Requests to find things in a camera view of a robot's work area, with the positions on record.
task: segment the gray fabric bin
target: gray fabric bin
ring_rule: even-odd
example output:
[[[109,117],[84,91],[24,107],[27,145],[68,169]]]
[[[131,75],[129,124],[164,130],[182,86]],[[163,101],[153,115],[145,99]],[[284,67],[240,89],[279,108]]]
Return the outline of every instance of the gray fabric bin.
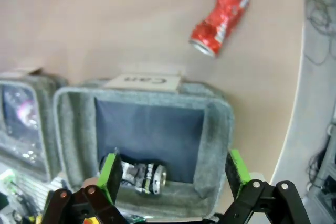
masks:
[[[47,75],[33,74],[26,75],[21,78],[0,78],[0,162],[8,167],[18,171],[19,173],[29,175],[42,182],[50,182],[60,172],[60,162],[57,151],[56,132],[54,117],[52,114],[53,96],[56,90],[67,85],[64,78]],[[22,158],[15,155],[7,145],[15,144],[22,145],[25,148],[24,142],[20,142],[13,130],[13,136],[8,134],[8,121],[5,115],[14,114],[11,112],[8,104],[4,100],[4,92],[9,88],[19,88],[25,90],[30,98],[34,101],[38,129],[34,130],[34,138],[39,145],[39,153],[41,154],[40,165],[35,166],[24,161]]]
[[[211,216],[221,195],[227,150],[233,139],[234,115],[222,94],[199,83],[182,83],[179,93],[116,90],[105,88],[106,83],[88,81],[63,87],[55,94],[58,149],[70,188],[78,190],[86,178],[96,176],[102,152],[105,148],[112,152],[116,145],[121,154],[132,158],[162,157],[168,162],[168,181],[162,193],[142,195],[121,186],[116,202],[120,210],[164,218]],[[186,127],[176,122],[185,122]],[[107,125],[109,131],[104,133]],[[189,139],[186,134],[192,132],[199,139]],[[179,141],[170,141],[163,134],[170,139],[180,137],[180,142],[185,139],[184,150],[177,150]],[[101,139],[113,143],[99,147]],[[174,164],[174,157],[180,156],[173,154],[174,150],[189,156]],[[190,169],[191,175],[181,176],[185,169]]]

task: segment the crushed red can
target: crushed red can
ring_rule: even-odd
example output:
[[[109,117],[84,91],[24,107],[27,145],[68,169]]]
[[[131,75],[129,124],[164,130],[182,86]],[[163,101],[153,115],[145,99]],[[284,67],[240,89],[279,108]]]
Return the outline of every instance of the crushed red can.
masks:
[[[224,40],[239,23],[250,0],[217,0],[213,11],[196,25],[190,43],[206,55],[217,57]]]

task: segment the plastic bottle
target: plastic bottle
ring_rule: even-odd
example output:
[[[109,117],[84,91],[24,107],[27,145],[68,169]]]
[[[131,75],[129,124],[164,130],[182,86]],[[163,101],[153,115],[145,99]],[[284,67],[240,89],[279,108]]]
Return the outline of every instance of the plastic bottle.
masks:
[[[38,129],[35,103],[24,89],[6,87],[4,97],[5,102],[15,110],[16,116],[26,127]]]

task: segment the beige table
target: beige table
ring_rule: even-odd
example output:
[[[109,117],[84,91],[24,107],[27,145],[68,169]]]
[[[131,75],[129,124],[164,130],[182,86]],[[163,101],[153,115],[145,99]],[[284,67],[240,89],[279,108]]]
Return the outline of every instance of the beige table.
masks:
[[[122,72],[181,73],[209,83],[234,107],[234,147],[251,172],[270,180],[295,98],[303,0],[252,0],[217,60],[188,44],[214,3],[0,0],[0,68],[35,62],[72,83]]]

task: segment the bolt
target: bolt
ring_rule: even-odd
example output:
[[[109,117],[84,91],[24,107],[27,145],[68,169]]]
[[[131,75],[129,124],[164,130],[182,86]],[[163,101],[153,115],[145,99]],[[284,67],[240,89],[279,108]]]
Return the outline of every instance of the bolt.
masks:
[[[253,182],[253,186],[254,186],[255,188],[258,188],[258,187],[260,187],[260,183],[259,183],[258,181],[254,181],[254,182]]]
[[[89,194],[94,194],[96,192],[96,189],[94,187],[90,187],[88,190]]]
[[[61,198],[65,198],[67,195],[68,195],[68,194],[67,194],[66,191],[61,192]]]
[[[287,190],[288,189],[288,185],[286,183],[283,183],[283,184],[281,184],[281,188],[283,190]]]

